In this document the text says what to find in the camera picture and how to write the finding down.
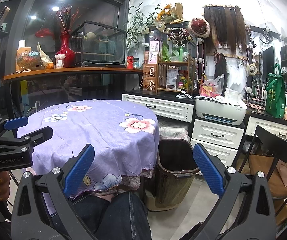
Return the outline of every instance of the person's hand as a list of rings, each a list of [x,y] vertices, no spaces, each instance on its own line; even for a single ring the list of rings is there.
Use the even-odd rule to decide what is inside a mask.
[[[10,175],[8,171],[0,172],[0,201],[6,201],[10,196]]]

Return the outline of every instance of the drawer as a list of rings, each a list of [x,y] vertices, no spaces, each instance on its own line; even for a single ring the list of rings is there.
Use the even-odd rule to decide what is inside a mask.
[[[208,151],[208,153],[212,156],[218,157],[226,167],[230,167],[232,165],[232,162],[237,154],[237,150],[234,149],[191,139],[192,146],[197,143],[202,143],[203,147]]]
[[[262,128],[275,135],[283,136],[287,133],[287,126],[284,124],[275,123],[250,116],[245,134],[253,136],[257,125],[260,125]]]
[[[151,109],[156,115],[185,122],[192,122],[194,105],[128,94],[122,94],[122,100],[143,106],[149,106],[149,109]]]
[[[192,138],[238,149],[243,133],[244,130],[237,127],[195,119]]]

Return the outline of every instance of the purple tablecloth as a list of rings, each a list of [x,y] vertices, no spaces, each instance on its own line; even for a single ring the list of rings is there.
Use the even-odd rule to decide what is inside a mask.
[[[62,167],[90,143],[94,161],[80,184],[76,197],[117,192],[123,184],[136,189],[140,176],[151,177],[156,163],[159,129],[156,115],[148,108],[127,101],[84,100],[54,105],[29,118],[17,137],[50,126],[53,136],[34,148],[32,168],[36,174]]]

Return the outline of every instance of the jeans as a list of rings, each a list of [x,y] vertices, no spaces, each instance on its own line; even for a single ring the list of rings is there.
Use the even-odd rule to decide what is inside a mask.
[[[151,240],[148,210],[133,193],[116,196],[111,203],[87,195],[73,203],[78,216],[98,240]],[[57,231],[67,235],[59,216],[52,216]]]

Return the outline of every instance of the brown trash can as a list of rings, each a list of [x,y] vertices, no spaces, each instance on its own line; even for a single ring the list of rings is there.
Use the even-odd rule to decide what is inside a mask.
[[[161,205],[178,205],[186,196],[195,174],[199,172],[192,151],[192,145],[183,139],[159,141],[155,196]]]

